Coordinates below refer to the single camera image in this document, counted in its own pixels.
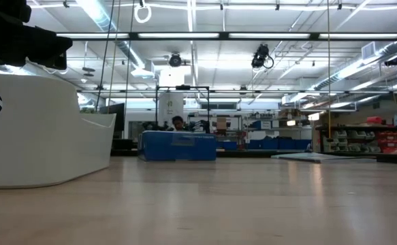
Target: person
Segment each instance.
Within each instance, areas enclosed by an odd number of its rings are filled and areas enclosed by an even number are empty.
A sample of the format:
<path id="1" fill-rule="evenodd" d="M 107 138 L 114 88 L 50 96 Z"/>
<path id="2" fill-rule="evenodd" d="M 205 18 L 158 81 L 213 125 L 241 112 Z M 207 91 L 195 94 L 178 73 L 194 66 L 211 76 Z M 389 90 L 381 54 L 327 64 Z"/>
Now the person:
<path id="1" fill-rule="evenodd" d="M 175 131 L 183 131 L 183 118 L 181 116 L 173 117 L 172 124 L 174 125 Z"/>

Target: metal frame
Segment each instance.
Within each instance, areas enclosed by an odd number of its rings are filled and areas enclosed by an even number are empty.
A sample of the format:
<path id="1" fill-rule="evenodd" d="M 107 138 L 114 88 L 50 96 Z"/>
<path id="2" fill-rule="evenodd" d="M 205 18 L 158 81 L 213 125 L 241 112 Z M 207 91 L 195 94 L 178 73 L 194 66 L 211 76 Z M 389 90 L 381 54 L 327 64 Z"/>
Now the metal frame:
<path id="1" fill-rule="evenodd" d="M 191 88 L 196 89 L 196 93 L 202 93 L 202 91 L 200 90 L 207 90 L 207 123 L 210 125 L 210 87 L 209 86 L 156 86 L 156 127 L 159 125 L 159 119 L 157 116 L 157 109 L 159 108 L 159 90 L 160 88 L 166 88 L 167 90 L 165 92 L 167 93 L 171 93 L 172 91 L 170 90 L 170 88 L 174 88 L 174 91 L 177 91 L 178 93 L 187 93 L 189 91 L 191 91 Z"/>
<path id="2" fill-rule="evenodd" d="M 164 33 L 173 33 L 179 35 L 188 35 L 188 34 L 218 34 L 214 37 L 140 37 L 139 34 L 164 34 Z M 308 37 L 295 37 L 291 36 L 293 34 L 308 34 Z M 273 37 L 230 37 L 230 34 L 273 34 Z M 197 40 L 197 41 L 319 41 L 319 42 L 327 42 L 327 39 L 320 38 L 320 35 L 328 35 L 326 32 L 275 32 L 275 31 L 266 31 L 266 32 L 251 32 L 251 31 L 237 31 L 237 32 L 227 32 L 227 31 L 209 31 L 209 32 L 118 32 L 118 35 L 122 37 L 116 38 L 116 33 L 111 33 L 108 35 L 107 33 L 100 32 L 62 32 L 57 33 L 57 35 L 63 37 L 69 37 L 73 41 L 160 41 L 160 40 Z M 345 34 L 345 35 L 359 35 L 359 34 L 373 34 L 373 35 L 387 35 L 387 34 L 397 34 L 395 33 L 344 33 L 344 32 L 330 32 L 330 35 L 333 34 Z M 369 42 L 369 41 L 397 41 L 397 38 L 383 38 L 383 37 L 330 37 L 330 41 L 340 41 L 340 42 Z"/>
<path id="3" fill-rule="evenodd" d="M 160 89 L 160 88 L 175 88 L 175 87 L 159 87 L 156 90 L 139 90 L 139 89 L 132 89 L 128 90 L 127 93 L 153 93 Z M 208 95 L 211 93 L 231 93 L 231 94 L 238 94 L 238 93 L 254 93 L 254 94 L 282 94 L 282 93 L 308 93 L 308 94 L 316 94 L 316 95 L 327 95 L 329 91 L 308 91 L 308 90 L 285 90 L 285 89 L 268 89 L 268 90 L 247 90 L 247 91 L 240 91 L 240 90 L 210 90 L 208 86 L 198 86 L 191 88 L 207 88 Z M 125 93 L 126 90 L 112 90 L 112 93 Z M 98 93 L 99 90 L 84 90 L 78 89 L 77 93 Z M 101 90 L 101 93 L 109 93 L 109 90 Z M 202 93 L 200 90 L 196 91 L 170 91 L 173 93 Z M 387 94 L 397 94 L 397 91 L 330 91 L 330 93 L 336 94 L 357 94 L 357 95 L 387 95 Z"/>

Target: ceiling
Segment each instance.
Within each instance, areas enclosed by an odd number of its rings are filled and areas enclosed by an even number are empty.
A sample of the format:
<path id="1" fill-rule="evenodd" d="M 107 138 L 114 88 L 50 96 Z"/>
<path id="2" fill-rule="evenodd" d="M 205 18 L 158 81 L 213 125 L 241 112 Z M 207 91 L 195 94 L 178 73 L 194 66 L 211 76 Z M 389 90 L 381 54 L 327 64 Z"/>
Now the ceiling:
<path id="1" fill-rule="evenodd" d="M 112 4 L 118 5 L 119 1 L 104 1 L 108 11 Z M 188 25 L 188 11 L 155 7 L 155 4 L 170 7 L 187 7 L 189 0 L 147 0 L 146 4 L 153 4 L 152 16 L 148 22 L 138 23 L 133 17 L 131 6 L 114 7 L 113 23 L 123 32 L 175 32 L 175 31 L 291 31 L 291 32 L 397 32 L 397 0 L 342 0 L 345 7 L 342 10 L 332 9 L 310 11 L 313 7 L 326 7 L 325 0 L 280 0 L 281 9 L 273 10 L 276 1 L 249 1 L 249 0 L 224 0 L 225 9 L 219 9 L 219 0 L 196 0 L 198 8 L 218 7 L 216 10 L 196 10 L 191 26 Z M 330 6 L 336 6 L 337 0 L 330 0 Z M 357 7 L 368 2 L 364 9 L 357 11 Z M 64 8 L 62 1 L 53 0 L 27 0 L 33 6 L 31 20 L 28 25 L 38 26 L 56 32 L 100 32 L 100 28 L 93 19 L 75 1 L 68 1 L 70 8 Z M 121 1 L 121 4 L 130 4 L 133 1 Z M 287 8 L 309 8 L 288 10 Z M 392 10 L 372 10 L 373 8 L 393 7 Z M 146 10 L 140 10 L 140 18 L 145 17 Z M 275 66 L 272 69 L 261 71 L 256 77 L 251 69 L 253 53 L 260 44 L 266 43 L 272 53 Z M 361 47 L 368 42 L 331 42 L 330 60 L 329 43 L 327 42 L 282 42 L 278 41 L 194 41 L 197 50 L 197 81 L 200 86 L 212 88 L 233 89 L 241 85 L 248 88 L 264 89 L 306 89 L 316 83 L 318 79 L 328 74 L 328 65 L 331 70 L 338 69 L 344 64 L 356 59 L 361 54 Z M 53 71 L 58 77 L 71 82 L 79 88 L 94 89 L 103 81 L 104 88 L 109 89 L 147 89 L 154 88 L 156 80 L 135 78 L 128 69 L 127 57 L 113 42 L 89 41 L 85 58 L 85 42 L 74 42 L 67 52 L 66 72 Z M 191 61 L 192 51 L 190 41 L 131 41 L 135 50 L 142 59 L 155 62 L 156 69 L 169 69 L 165 61 L 166 56 L 179 52 L 182 59 Z M 95 69 L 94 76 L 83 83 L 83 67 Z M 191 67 L 185 70 L 185 83 L 193 84 Z M 397 67 L 384 67 L 381 72 L 393 72 Z M 348 84 L 356 86 L 361 82 L 379 76 L 379 66 L 373 65 L 359 73 L 348 77 Z M 347 86 L 345 81 L 340 81 L 341 86 Z M 113 94 L 114 97 L 124 97 L 124 94 Z M 151 97 L 151 93 L 129 93 L 129 97 Z M 280 94 L 264 94 L 262 98 L 281 97 Z"/>

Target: white curved structure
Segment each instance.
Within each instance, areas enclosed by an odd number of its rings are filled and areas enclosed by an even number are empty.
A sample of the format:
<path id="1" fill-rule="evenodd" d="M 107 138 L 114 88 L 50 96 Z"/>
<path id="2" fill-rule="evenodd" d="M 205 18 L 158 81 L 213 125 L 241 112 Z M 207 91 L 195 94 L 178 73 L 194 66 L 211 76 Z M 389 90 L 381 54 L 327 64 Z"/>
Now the white curved structure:
<path id="1" fill-rule="evenodd" d="M 76 89 L 0 75 L 0 188 L 48 186 L 108 167 L 115 115 L 80 114 Z"/>

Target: blue bin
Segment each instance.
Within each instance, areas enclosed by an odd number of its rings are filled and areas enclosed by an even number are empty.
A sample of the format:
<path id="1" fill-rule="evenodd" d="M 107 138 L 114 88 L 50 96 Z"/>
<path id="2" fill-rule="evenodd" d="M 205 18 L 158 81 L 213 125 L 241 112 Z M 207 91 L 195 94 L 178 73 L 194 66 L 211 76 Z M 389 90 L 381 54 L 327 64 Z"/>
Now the blue bin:
<path id="1" fill-rule="evenodd" d="M 224 142 L 217 142 L 217 148 L 224 148 Z"/>
<path id="2" fill-rule="evenodd" d="M 279 139 L 279 150 L 295 150 L 295 140 Z"/>
<path id="3" fill-rule="evenodd" d="M 205 133 L 145 131 L 139 136 L 138 157 L 145 161 L 214 161 L 217 139 Z"/>
<path id="4" fill-rule="evenodd" d="M 306 150 L 307 146 L 312 142 L 312 140 L 296 140 L 295 148 L 297 150 Z"/>
<path id="5" fill-rule="evenodd" d="M 262 143 L 263 140 L 250 140 L 250 143 L 248 144 L 248 149 L 249 150 L 261 149 Z"/>
<path id="6" fill-rule="evenodd" d="M 265 150 L 277 150 L 279 149 L 279 139 L 264 139 L 261 148 Z"/>
<path id="7" fill-rule="evenodd" d="M 237 142 L 223 142 L 224 149 L 226 150 L 237 150 L 238 143 Z"/>

